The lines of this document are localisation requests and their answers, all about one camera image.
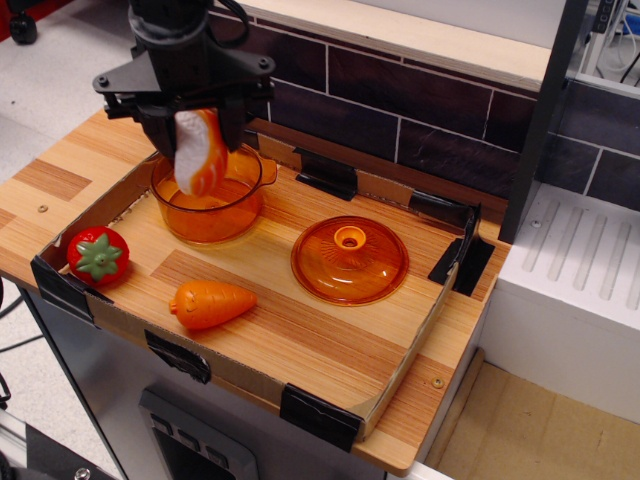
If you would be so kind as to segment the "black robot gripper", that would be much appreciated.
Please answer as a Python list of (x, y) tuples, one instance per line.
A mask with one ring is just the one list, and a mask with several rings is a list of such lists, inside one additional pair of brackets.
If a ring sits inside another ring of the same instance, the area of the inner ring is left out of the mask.
[(236, 1), (221, 5), (241, 22), (233, 38), (221, 39), (209, 21), (213, 1), (131, 1), (128, 21), (136, 45), (132, 59), (93, 80), (111, 118), (136, 117), (156, 150), (176, 153), (173, 113), (214, 107), (230, 152), (240, 148), (247, 110), (274, 97), (268, 56), (240, 49), (250, 22)]

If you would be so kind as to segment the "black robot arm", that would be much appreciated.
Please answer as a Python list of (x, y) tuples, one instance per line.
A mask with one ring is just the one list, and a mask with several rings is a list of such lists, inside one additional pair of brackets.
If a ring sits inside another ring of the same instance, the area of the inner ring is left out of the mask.
[(139, 123), (157, 151), (172, 158), (177, 149), (174, 116), (213, 108), (229, 150), (243, 141), (253, 106), (272, 99), (275, 62), (242, 51), (249, 20), (235, 1), (224, 2), (243, 25), (230, 40), (218, 39), (209, 23), (211, 1), (132, 1), (128, 20), (136, 45), (132, 59), (99, 74), (94, 90), (110, 119)]

